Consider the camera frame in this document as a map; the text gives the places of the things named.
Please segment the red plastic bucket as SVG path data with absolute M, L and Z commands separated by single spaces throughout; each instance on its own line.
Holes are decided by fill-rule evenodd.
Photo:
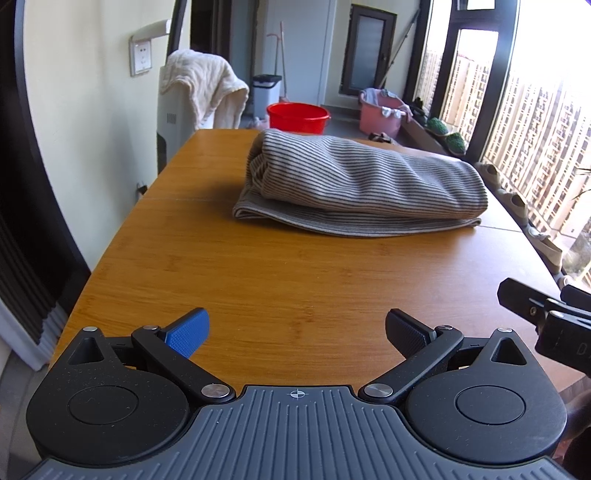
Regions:
M 331 114 L 324 107 L 300 102 L 280 102 L 266 108 L 270 128 L 284 132 L 322 135 Z

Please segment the pink laundry basket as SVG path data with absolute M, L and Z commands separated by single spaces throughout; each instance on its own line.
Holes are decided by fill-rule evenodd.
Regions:
M 367 88 L 359 95 L 360 130 L 396 138 L 404 122 L 413 119 L 410 107 L 388 89 Z

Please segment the green potted plant near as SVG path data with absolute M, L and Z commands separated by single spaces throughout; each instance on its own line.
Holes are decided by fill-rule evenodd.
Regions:
M 446 148 L 456 156 L 463 156 L 466 154 L 466 143 L 459 132 L 454 132 L 445 137 Z

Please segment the grey striped knit garment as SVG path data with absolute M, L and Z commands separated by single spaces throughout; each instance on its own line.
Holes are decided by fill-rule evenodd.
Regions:
M 465 162 L 270 129 L 252 143 L 232 214 L 380 238 L 475 226 L 487 208 L 483 180 Z

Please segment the green potted plant far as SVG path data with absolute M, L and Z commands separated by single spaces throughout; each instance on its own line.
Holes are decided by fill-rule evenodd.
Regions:
M 450 134 L 448 126 L 439 118 L 432 117 L 427 120 L 425 129 L 437 137 L 446 137 Z

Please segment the white floor washer vacuum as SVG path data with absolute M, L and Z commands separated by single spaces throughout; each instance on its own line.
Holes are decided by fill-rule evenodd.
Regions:
M 178 150 L 194 133 L 189 101 L 189 87 L 175 76 L 178 68 L 173 55 L 179 49 L 187 0 L 174 2 L 171 19 L 166 22 L 168 35 L 166 59 L 159 70 L 156 160 L 160 174 Z

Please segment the green potted plant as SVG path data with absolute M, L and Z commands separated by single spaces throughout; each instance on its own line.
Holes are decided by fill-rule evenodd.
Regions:
M 466 143 L 459 132 L 454 132 L 445 137 L 446 148 L 456 156 L 463 156 L 466 154 Z
M 446 137 L 450 134 L 448 126 L 439 118 L 432 117 L 427 120 L 425 129 L 437 137 Z

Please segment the slippers on floor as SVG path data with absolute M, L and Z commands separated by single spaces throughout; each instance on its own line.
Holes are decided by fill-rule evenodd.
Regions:
M 386 144 L 396 143 L 396 141 L 394 141 L 394 139 L 391 136 L 389 136 L 388 134 L 386 134 L 385 132 L 382 132 L 380 134 L 375 133 L 375 132 L 370 133 L 368 139 L 370 141 L 377 142 L 377 143 L 386 143 Z

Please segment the wall power socket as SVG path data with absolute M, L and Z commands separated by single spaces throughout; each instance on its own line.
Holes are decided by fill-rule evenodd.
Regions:
M 129 41 L 129 65 L 130 75 L 136 77 L 147 73 L 152 68 L 151 41 Z

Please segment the cream towel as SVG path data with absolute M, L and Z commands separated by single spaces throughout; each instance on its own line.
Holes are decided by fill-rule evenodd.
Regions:
M 162 94 L 174 86 L 187 89 L 191 132 L 212 119 L 214 129 L 238 129 L 249 100 L 249 85 L 239 79 L 228 60 L 191 49 L 173 52 L 166 60 Z

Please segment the white pedal trash bin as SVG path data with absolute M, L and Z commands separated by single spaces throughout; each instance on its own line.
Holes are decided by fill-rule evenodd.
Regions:
M 253 116 L 264 120 L 267 107 L 280 102 L 283 78 L 274 74 L 259 74 L 252 78 Z

